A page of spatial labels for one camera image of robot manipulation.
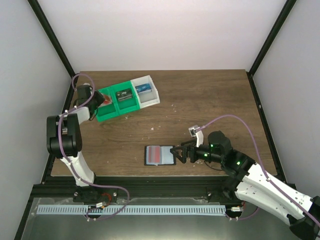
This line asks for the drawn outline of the red white credit card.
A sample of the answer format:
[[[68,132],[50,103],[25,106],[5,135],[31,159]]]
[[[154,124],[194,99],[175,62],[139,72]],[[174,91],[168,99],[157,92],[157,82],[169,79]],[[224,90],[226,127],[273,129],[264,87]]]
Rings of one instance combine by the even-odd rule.
[[[160,146],[149,146],[148,148],[148,163],[158,164],[161,162],[161,147]]]
[[[101,106],[108,106],[113,103],[112,98],[109,95],[103,94],[103,98],[104,98],[104,100],[103,100]]]

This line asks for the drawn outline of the black leather card holder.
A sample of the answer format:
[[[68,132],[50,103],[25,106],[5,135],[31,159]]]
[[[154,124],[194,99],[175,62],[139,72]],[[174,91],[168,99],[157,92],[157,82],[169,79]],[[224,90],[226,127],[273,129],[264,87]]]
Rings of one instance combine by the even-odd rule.
[[[174,145],[147,145],[144,147],[145,166],[174,166],[176,158],[171,153]]]

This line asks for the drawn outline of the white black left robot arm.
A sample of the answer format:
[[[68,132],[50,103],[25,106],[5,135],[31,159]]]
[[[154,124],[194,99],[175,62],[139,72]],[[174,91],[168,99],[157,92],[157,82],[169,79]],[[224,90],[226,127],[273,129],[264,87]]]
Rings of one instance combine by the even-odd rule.
[[[46,119],[46,148],[49,154],[61,160],[72,173],[78,187],[88,187],[95,181],[83,153],[80,124],[92,120],[104,98],[93,87],[84,84],[76,88],[75,110],[66,115],[53,115]]]

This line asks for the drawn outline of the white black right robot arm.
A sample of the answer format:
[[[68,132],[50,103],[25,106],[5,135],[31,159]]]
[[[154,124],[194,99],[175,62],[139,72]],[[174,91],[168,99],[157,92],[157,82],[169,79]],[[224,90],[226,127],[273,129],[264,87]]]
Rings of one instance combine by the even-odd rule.
[[[187,160],[219,163],[228,175],[222,188],[230,200],[239,199],[282,220],[301,240],[315,240],[320,233],[320,198],[310,197],[290,187],[266,171],[248,155],[234,149],[221,132],[211,132],[208,144],[203,133],[191,130],[193,140],[170,150],[183,164]]]

